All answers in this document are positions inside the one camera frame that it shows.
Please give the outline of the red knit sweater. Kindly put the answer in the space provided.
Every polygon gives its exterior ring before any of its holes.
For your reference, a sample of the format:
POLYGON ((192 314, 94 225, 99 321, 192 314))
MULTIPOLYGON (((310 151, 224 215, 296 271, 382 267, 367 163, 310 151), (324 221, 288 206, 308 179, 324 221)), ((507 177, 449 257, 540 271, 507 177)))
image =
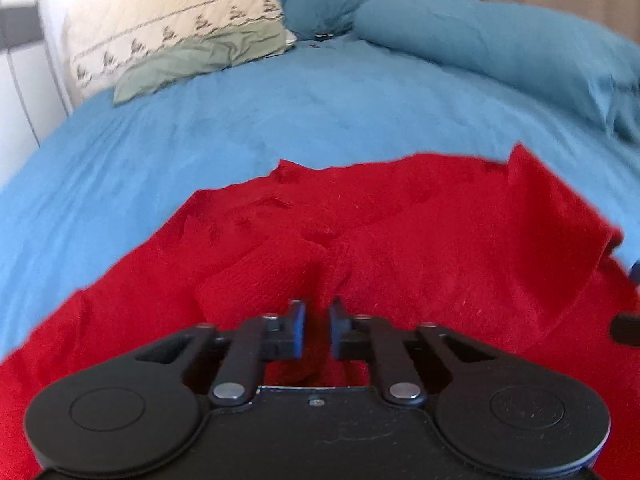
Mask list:
POLYGON ((224 330, 293 299, 307 306, 302 362, 279 385, 360 385, 361 365, 329 355, 328 307, 408 330, 432 321, 573 376, 608 404, 597 461, 639 474, 639 353, 608 324, 639 297, 613 252, 622 232, 525 148, 504 164, 416 155, 263 178, 194 193, 144 244, 75 292, 1 367, 1 474, 39 466, 24 436, 30 400, 51 382, 207 322, 224 330))

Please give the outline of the blue bed sheet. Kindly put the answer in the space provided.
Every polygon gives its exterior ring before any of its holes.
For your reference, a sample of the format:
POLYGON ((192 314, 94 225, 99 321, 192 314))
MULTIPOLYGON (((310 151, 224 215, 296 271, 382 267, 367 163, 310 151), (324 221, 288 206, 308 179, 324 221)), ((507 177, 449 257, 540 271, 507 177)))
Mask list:
POLYGON ((419 152, 506 159, 524 144, 639 258, 639 149, 486 76, 351 36, 75 110, 1 192, 1 350, 145 242, 200 188, 419 152))

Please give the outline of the rolled blue duvet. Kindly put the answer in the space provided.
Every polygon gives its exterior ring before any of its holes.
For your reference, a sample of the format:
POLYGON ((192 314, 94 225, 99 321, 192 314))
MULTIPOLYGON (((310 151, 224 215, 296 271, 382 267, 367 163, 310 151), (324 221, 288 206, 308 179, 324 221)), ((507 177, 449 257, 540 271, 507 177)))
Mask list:
POLYGON ((477 73, 639 141, 639 47, 608 28, 541 6, 482 0, 370 0, 364 40, 477 73))

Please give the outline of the green pillow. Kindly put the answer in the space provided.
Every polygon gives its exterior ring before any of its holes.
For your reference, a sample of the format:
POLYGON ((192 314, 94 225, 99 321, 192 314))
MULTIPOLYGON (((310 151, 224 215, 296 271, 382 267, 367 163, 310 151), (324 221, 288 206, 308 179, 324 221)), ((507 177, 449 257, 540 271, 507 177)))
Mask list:
POLYGON ((204 36, 183 39, 127 68, 116 82, 113 104, 149 96, 176 82, 278 56, 296 44, 294 32, 279 20, 229 25, 204 36))

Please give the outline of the white grey wardrobe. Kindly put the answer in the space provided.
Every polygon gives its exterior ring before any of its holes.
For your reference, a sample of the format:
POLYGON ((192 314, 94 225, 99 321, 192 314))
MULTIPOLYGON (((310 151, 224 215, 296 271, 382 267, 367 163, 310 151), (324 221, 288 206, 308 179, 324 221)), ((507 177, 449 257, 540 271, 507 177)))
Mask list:
POLYGON ((1 182, 20 171, 70 114, 39 0, 1 0, 1 182))

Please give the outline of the dark teal pillow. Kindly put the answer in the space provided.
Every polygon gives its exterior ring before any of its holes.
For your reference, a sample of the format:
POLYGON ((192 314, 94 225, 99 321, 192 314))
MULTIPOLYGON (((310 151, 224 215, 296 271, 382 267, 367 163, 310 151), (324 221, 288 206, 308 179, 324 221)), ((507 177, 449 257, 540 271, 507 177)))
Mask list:
POLYGON ((370 0, 278 0, 283 25, 299 40, 348 34, 356 11, 370 0))

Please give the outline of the cream quilted headboard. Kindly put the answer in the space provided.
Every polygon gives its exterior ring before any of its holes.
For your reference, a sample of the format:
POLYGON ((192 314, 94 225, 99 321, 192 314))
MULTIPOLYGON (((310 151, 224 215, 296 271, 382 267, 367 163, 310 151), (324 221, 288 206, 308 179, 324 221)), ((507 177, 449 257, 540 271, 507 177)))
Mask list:
POLYGON ((70 99, 81 104, 183 39, 280 16, 277 0, 79 0, 62 30, 70 99))

